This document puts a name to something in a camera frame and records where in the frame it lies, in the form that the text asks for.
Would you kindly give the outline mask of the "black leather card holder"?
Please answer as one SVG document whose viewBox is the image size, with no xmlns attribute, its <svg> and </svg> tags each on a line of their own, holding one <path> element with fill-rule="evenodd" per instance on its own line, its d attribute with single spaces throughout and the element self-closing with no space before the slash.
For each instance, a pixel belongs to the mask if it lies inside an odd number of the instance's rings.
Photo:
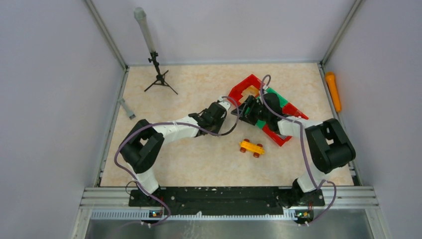
<svg viewBox="0 0 422 239">
<path fill-rule="evenodd" d="M 243 106 L 238 109 L 232 110 L 230 113 L 239 118 L 240 121 L 251 124 L 250 120 L 247 118 L 247 114 L 250 111 L 250 107 Z"/>
</svg>

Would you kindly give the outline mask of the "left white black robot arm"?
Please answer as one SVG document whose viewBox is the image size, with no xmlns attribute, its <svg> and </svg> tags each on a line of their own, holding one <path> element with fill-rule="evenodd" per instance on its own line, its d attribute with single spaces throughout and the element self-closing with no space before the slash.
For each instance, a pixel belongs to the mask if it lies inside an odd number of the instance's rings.
<svg viewBox="0 0 422 239">
<path fill-rule="evenodd" d="M 184 138 L 207 134 L 222 136 L 219 131 L 229 109 L 229 102 L 216 101 L 200 113 L 191 113 L 178 120 L 150 123 L 141 119 L 135 124 L 117 150 L 129 167 L 116 165 L 135 179 L 142 191 L 140 198 L 146 205 L 153 206 L 160 198 L 153 165 L 161 148 Z"/>
</svg>

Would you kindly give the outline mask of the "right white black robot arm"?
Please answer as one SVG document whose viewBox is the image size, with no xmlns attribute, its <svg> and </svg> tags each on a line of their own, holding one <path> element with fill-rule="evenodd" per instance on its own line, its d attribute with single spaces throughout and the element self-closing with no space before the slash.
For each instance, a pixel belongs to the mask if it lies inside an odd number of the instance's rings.
<svg viewBox="0 0 422 239">
<path fill-rule="evenodd" d="M 243 122 L 256 124 L 261 120 L 277 135 L 298 137 L 303 156 L 307 155 L 305 148 L 309 149 L 312 161 L 305 162 L 306 173 L 295 179 L 291 189 L 282 197 L 283 207 L 305 205 L 327 182 L 329 173 L 356 157 L 356 151 L 338 120 L 312 121 L 286 114 L 275 93 L 266 93 L 258 99 L 249 96 L 240 105 L 239 113 Z"/>
</svg>

